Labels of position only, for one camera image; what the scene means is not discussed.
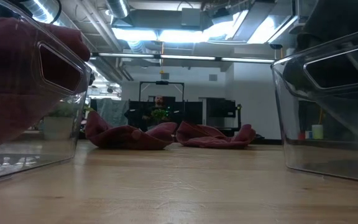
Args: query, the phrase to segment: red cloth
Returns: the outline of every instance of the red cloth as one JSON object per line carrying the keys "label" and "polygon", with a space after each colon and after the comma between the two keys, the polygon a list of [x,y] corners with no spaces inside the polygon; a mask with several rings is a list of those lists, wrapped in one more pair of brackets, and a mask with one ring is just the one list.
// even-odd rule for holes
{"label": "red cloth", "polygon": [[[82,60],[89,60],[90,52],[82,43],[78,30],[42,25]],[[43,41],[60,50],[61,47],[46,33],[37,30],[28,22],[15,18],[0,18],[0,144],[20,135],[40,120],[64,95],[40,86],[40,60],[37,44]],[[50,52],[41,51],[43,76],[76,87],[74,93],[87,89],[86,77],[68,67]]]}
{"label": "red cloth", "polygon": [[180,144],[189,147],[207,147],[215,149],[243,149],[256,135],[250,124],[241,127],[237,136],[226,137],[216,128],[205,125],[182,122],[177,130]]}
{"label": "red cloth", "polygon": [[142,132],[129,125],[111,127],[100,115],[91,111],[85,126],[86,138],[95,146],[108,149],[163,149],[173,143],[172,133],[177,124],[162,123]]}

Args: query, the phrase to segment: wooden surface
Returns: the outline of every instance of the wooden surface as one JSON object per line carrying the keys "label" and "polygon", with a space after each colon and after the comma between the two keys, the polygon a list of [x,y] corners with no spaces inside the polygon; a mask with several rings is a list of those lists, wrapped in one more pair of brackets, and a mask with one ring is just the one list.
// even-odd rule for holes
{"label": "wooden surface", "polygon": [[288,170],[280,146],[104,151],[0,181],[0,223],[358,223],[358,182]]}

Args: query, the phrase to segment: fluorescent light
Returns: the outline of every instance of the fluorescent light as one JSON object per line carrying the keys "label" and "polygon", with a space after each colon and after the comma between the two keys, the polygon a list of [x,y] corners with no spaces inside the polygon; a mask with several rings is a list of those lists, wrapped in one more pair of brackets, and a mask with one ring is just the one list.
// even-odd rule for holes
{"label": "fluorescent light", "polygon": [[273,37],[271,37],[267,42],[271,43],[273,42],[275,39],[277,39],[277,37],[279,37],[280,35],[282,35],[284,33],[284,31],[286,31],[296,20],[298,20],[298,16],[294,16],[290,21],[288,21],[279,31],[277,31]]}
{"label": "fluorescent light", "polygon": [[200,43],[207,41],[208,36],[201,31],[163,30],[159,39],[170,43]]}
{"label": "fluorescent light", "polygon": [[215,60],[215,57],[187,56],[187,55],[161,55],[164,59],[187,59],[187,60]]}
{"label": "fluorescent light", "polygon": [[257,58],[222,58],[222,62],[273,63],[274,60]]}
{"label": "fluorescent light", "polygon": [[248,10],[244,10],[242,12],[237,12],[236,14],[233,15],[234,24],[231,27],[231,29],[227,32],[225,40],[233,38],[234,34],[236,34],[237,30],[239,30],[244,19],[246,19],[248,12],[249,12]]}
{"label": "fluorescent light", "polygon": [[92,85],[94,86],[99,86],[99,87],[108,87],[108,86],[113,86],[113,87],[120,87],[120,85],[118,83],[110,83],[110,82],[93,82]]}
{"label": "fluorescent light", "polygon": [[154,30],[112,28],[117,39],[126,41],[157,40]]}
{"label": "fluorescent light", "polygon": [[110,98],[112,100],[121,100],[121,97],[118,96],[109,96],[109,95],[88,95],[88,97],[90,98],[94,98],[94,99],[105,99],[105,98]]}
{"label": "fluorescent light", "polygon": [[99,53],[102,57],[122,57],[122,58],[154,58],[152,54],[125,54],[125,53]]}
{"label": "fluorescent light", "polygon": [[274,20],[268,16],[247,41],[248,44],[264,44],[274,35]]}

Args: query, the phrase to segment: green plant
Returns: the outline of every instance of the green plant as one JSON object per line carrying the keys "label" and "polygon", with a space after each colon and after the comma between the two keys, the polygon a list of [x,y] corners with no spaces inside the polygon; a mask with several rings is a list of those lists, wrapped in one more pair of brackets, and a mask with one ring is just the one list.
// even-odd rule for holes
{"label": "green plant", "polygon": [[74,117],[76,108],[73,103],[59,102],[55,105],[53,110],[46,116],[49,117],[60,117],[60,118],[71,118]]}
{"label": "green plant", "polygon": [[88,105],[84,105],[84,111],[94,111],[94,109]]}
{"label": "green plant", "polygon": [[163,117],[165,117],[166,111],[165,110],[153,110],[152,111],[152,117],[156,119],[157,121],[161,121]]}

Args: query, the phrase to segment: clear plastic bin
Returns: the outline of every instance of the clear plastic bin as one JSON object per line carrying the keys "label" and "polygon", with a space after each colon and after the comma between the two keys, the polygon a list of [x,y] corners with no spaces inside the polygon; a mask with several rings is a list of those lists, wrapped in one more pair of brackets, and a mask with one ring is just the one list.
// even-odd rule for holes
{"label": "clear plastic bin", "polygon": [[287,166],[358,179],[358,33],[272,65]]}
{"label": "clear plastic bin", "polygon": [[89,56],[79,31],[0,0],[0,177],[74,156]]}

